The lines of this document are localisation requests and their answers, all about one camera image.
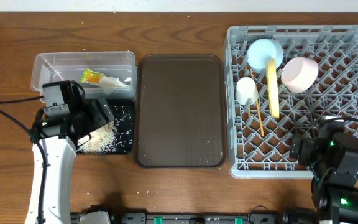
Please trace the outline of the plastic wrapper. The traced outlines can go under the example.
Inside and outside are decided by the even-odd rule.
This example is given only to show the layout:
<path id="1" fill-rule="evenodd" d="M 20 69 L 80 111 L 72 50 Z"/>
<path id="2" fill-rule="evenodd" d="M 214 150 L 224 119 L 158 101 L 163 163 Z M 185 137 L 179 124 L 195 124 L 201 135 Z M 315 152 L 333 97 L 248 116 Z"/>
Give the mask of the plastic wrapper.
<path id="1" fill-rule="evenodd" d="M 118 78 L 109 77 L 103 73 L 95 72 L 88 68 L 84 70 L 80 78 L 80 82 L 94 85 L 98 88 L 106 90 L 107 92 L 126 89 L 129 87 L 129 85 L 120 81 Z"/>

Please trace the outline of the wooden chopstick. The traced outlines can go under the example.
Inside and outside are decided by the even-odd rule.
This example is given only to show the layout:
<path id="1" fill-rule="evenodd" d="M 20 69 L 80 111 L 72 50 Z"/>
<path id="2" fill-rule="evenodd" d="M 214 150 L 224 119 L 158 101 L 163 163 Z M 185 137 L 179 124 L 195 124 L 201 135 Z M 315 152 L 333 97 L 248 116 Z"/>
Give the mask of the wooden chopstick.
<path id="1" fill-rule="evenodd" d="M 253 69 L 250 70 L 250 74 L 251 74 L 251 78 L 254 80 Z M 258 116 L 259 126 L 260 126 L 260 134 L 264 138 L 265 133 L 264 133 L 264 128 L 263 128 L 263 125 L 262 125 L 262 118 L 261 118 L 261 114 L 260 114 L 259 92 L 258 92 L 257 101 L 256 101 L 256 108 L 257 108 L 257 116 Z"/>
<path id="2" fill-rule="evenodd" d="M 250 118 L 250 117 L 251 117 L 251 110 L 250 110 L 250 106 L 248 107 L 247 115 L 248 115 L 248 118 Z"/>

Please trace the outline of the yellow plate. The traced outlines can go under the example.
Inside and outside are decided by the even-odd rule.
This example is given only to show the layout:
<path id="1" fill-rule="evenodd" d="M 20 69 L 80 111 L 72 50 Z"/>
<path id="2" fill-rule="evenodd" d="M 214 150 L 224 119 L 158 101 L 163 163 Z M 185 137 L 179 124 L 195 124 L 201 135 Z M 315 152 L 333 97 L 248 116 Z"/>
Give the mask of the yellow plate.
<path id="1" fill-rule="evenodd" d="M 268 86 L 268 101 L 270 114 L 274 118 L 280 117 L 279 96 L 278 96 L 278 82 L 275 61 L 273 58 L 269 59 L 266 64 L 266 79 Z"/>

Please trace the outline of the pink bowl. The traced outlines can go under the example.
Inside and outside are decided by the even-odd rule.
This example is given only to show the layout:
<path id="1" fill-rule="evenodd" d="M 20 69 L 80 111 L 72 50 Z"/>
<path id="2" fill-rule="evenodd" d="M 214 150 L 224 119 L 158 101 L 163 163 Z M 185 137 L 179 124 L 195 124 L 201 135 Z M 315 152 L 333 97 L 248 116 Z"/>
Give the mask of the pink bowl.
<path id="1" fill-rule="evenodd" d="M 292 93 L 307 90 L 318 76 L 318 63 L 310 58 L 295 57 L 283 68 L 281 81 Z"/>

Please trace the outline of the cream cup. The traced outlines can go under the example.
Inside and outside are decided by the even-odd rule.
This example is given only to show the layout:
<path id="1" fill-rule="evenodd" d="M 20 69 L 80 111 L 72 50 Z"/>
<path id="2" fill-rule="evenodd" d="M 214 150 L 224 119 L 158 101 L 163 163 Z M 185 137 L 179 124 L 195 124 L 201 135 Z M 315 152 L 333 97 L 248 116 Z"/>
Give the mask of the cream cup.
<path id="1" fill-rule="evenodd" d="M 250 77 L 239 79 L 236 84 L 235 95 L 236 100 L 240 105 L 245 105 L 248 101 L 255 103 L 259 96 L 255 81 Z"/>

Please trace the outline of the light blue bowl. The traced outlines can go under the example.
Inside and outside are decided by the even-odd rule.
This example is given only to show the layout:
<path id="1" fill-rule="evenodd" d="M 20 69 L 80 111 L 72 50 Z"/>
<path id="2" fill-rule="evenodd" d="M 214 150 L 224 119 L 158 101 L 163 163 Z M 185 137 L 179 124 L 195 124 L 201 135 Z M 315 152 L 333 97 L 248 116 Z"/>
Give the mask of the light blue bowl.
<path id="1" fill-rule="evenodd" d="M 266 68 L 270 59 L 274 59 L 275 68 L 283 62 L 283 47 L 277 40 L 259 39 L 253 42 L 247 50 L 247 63 L 253 72 L 260 73 Z"/>

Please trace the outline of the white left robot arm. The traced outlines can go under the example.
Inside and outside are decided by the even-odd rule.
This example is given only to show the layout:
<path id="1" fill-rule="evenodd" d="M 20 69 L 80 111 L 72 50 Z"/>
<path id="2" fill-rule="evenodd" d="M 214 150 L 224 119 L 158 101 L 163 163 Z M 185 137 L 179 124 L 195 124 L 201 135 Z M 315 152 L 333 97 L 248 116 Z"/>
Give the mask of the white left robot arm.
<path id="1" fill-rule="evenodd" d="M 71 223 L 71 173 L 78 140 L 114 121 L 104 98 L 86 100 L 73 109 L 53 104 L 39 109 L 30 132 L 34 177 L 26 223 Z"/>

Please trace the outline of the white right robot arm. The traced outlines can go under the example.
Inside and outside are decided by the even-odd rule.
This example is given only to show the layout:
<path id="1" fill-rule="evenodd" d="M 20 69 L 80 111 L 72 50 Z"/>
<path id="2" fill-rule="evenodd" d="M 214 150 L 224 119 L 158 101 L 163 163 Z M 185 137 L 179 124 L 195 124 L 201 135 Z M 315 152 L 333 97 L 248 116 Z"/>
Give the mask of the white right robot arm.
<path id="1" fill-rule="evenodd" d="M 295 137 L 289 155 L 311 168 L 316 211 L 293 208 L 283 214 L 283 223 L 358 223 L 358 138 L 340 132 Z"/>

